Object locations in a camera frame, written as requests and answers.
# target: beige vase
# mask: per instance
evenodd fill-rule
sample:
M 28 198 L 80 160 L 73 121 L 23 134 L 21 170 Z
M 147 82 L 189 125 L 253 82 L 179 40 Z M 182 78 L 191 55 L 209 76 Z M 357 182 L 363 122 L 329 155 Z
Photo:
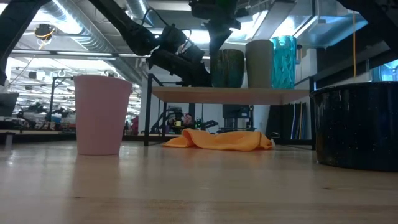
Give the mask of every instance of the beige vase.
M 274 44 L 269 40 L 254 40 L 246 44 L 246 70 L 249 88 L 272 88 Z

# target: green vase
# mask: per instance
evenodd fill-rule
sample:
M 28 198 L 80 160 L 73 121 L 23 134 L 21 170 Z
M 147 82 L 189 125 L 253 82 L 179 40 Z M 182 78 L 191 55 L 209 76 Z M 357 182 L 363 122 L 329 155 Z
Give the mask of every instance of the green vase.
M 244 75 L 244 54 L 240 50 L 223 49 L 210 59 L 213 87 L 240 88 Z

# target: ventilation duct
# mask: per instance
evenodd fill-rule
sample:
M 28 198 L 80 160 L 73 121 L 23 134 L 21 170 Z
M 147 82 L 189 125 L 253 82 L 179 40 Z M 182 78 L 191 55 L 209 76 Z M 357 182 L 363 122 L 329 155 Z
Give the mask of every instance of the ventilation duct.
M 126 0 L 127 7 L 131 12 L 135 21 L 141 21 L 144 14 L 149 9 L 149 4 L 146 0 Z M 145 18 L 145 22 L 151 26 L 154 26 L 154 12 L 149 12 Z
M 71 0 L 53 0 L 40 9 L 48 14 L 51 22 L 68 34 L 74 41 L 90 52 L 115 52 L 116 49 L 106 40 L 103 34 L 94 26 L 89 18 Z M 127 81 L 141 84 L 142 77 L 122 58 L 106 61 L 112 65 Z

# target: teal glass vase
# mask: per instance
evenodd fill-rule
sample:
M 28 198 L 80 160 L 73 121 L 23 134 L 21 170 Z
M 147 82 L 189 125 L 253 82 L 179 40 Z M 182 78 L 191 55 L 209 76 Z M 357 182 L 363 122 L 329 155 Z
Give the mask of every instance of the teal glass vase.
M 293 89 L 295 79 L 297 39 L 292 36 L 271 38 L 274 43 L 274 69 L 272 87 Z

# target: desk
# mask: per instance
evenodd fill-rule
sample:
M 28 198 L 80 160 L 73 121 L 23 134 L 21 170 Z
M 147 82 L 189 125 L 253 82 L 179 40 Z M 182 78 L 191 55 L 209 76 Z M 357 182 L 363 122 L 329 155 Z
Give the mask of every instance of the desk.
M 155 81 L 159 86 L 152 86 Z M 150 108 L 152 94 L 158 97 L 163 104 L 163 124 L 165 126 L 167 102 L 173 103 L 214 103 L 214 104 L 238 104 L 238 105 L 284 105 L 299 100 L 309 95 L 314 89 L 313 78 L 310 77 L 309 90 L 280 90 L 263 88 L 202 88 L 202 87 L 164 87 L 163 83 L 156 78 L 154 74 L 148 75 L 147 102 L 145 114 L 145 135 L 144 145 L 149 145 L 150 129 Z M 311 101 L 311 112 L 313 111 L 313 102 Z M 312 141 L 308 142 L 315 150 L 315 128 L 314 117 L 311 114 Z M 165 137 L 165 129 L 162 129 L 162 137 Z M 296 144 L 297 140 L 280 139 L 280 144 Z

